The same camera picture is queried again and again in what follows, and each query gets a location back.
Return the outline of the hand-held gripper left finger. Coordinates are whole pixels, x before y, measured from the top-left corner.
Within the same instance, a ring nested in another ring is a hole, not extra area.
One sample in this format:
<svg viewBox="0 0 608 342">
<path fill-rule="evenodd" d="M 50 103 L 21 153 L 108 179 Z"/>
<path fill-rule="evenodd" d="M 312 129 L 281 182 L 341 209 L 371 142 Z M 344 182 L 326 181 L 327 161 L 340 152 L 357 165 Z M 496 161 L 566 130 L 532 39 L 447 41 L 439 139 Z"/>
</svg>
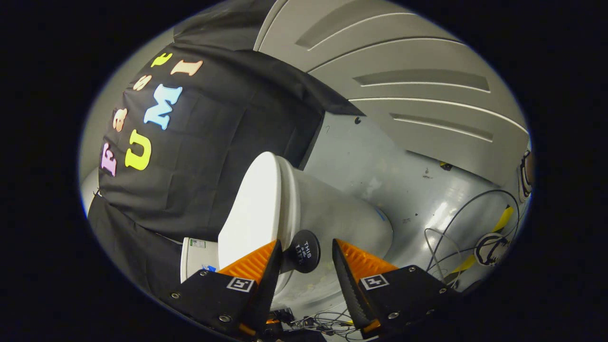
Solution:
<svg viewBox="0 0 608 342">
<path fill-rule="evenodd" d="M 254 341 L 266 328 L 282 252 L 274 240 L 219 271 L 198 270 L 161 301 L 215 334 Z"/>
</svg>

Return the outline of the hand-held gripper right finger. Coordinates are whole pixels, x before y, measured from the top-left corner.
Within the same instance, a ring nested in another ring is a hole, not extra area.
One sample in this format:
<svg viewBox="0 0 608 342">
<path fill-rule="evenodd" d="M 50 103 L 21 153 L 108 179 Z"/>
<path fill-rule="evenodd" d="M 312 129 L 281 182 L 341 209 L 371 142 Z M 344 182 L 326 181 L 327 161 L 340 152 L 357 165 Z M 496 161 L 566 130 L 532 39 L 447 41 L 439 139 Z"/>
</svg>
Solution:
<svg viewBox="0 0 608 342">
<path fill-rule="evenodd" d="M 365 339 L 406 333 L 460 301 L 460 292 L 419 266 L 394 266 L 341 239 L 332 241 L 332 260 L 352 324 Z"/>
</svg>

